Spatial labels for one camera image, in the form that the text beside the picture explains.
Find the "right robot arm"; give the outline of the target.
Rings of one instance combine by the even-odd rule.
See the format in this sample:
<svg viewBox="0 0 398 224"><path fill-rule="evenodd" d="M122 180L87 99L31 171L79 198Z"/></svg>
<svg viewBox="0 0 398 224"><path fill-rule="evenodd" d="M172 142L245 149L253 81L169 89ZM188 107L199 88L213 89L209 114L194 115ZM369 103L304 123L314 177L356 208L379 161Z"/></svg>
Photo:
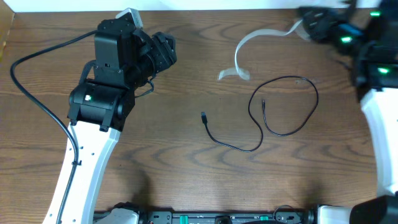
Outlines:
<svg viewBox="0 0 398 224"><path fill-rule="evenodd" d="M301 6L310 39L351 57L350 80L371 133L377 169L376 198L353 207L318 205L305 223L397 223L397 0L382 0L367 26L350 23L356 1L339 13Z"/></svg>

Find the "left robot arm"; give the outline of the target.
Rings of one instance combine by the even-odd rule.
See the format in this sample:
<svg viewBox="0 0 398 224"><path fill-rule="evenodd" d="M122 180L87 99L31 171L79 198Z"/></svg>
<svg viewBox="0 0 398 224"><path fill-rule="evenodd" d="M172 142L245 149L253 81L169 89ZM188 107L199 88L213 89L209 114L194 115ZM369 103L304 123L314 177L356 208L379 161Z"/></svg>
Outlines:
<svg viewBox="0 0 398 224"><path fill-rule="evenodd" d="M125 9L102 21L95 59L70 93L65 158L45 223L92 223L109 157L119 141L136 90L177 60L175 39L147 35L139 12Z"/></svg>

